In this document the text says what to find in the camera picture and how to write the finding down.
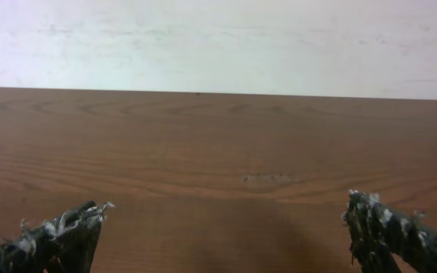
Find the brown wooden surface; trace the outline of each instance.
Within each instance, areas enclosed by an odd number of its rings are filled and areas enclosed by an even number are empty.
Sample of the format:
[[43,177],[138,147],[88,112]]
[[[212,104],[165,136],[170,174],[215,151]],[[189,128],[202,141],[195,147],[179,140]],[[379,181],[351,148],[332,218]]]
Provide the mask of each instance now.
[[0,89],[0,236],[112,201],[93,272],[348,272],[347,190],[437,228],[437,102]]

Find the wood grain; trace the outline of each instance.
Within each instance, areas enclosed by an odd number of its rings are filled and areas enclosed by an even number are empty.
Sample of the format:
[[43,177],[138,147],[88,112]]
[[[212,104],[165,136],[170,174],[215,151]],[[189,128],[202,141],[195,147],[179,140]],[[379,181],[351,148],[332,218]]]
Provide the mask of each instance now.
[[347,190],[437,228],[437,101],[0,89],[0,236],[112,201],[94,272],[339,272]]

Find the wooden table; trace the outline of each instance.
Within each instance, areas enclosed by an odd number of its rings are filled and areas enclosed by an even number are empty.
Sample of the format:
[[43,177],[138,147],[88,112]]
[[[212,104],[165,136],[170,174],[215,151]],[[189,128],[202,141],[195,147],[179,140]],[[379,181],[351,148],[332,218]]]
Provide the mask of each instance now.
[[0,89],[0,236],[112,201],[93,272],[348,272],[349,189],[437,228],[437,101]]

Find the white surface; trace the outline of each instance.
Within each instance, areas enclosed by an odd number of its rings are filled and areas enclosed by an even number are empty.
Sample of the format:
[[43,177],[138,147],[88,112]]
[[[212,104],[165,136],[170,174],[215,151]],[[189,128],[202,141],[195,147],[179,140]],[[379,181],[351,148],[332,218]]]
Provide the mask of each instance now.
[[0,86],[437,99],[437,0],[0,0]]

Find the black object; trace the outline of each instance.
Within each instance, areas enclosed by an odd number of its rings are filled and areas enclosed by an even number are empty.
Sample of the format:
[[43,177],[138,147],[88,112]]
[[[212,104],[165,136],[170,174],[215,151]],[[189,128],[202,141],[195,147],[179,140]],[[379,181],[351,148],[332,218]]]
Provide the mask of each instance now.
[[89,273],[99,240],[104,211],[94,201],[67,210],[53,221],[0,246],[1,273]]
[[350,251],[363,273],[401,272],[391,253],[418,272],[437,273],[437,231],[413,216],[384,206],[379,196],[350,191],[344,220],[350,230]]

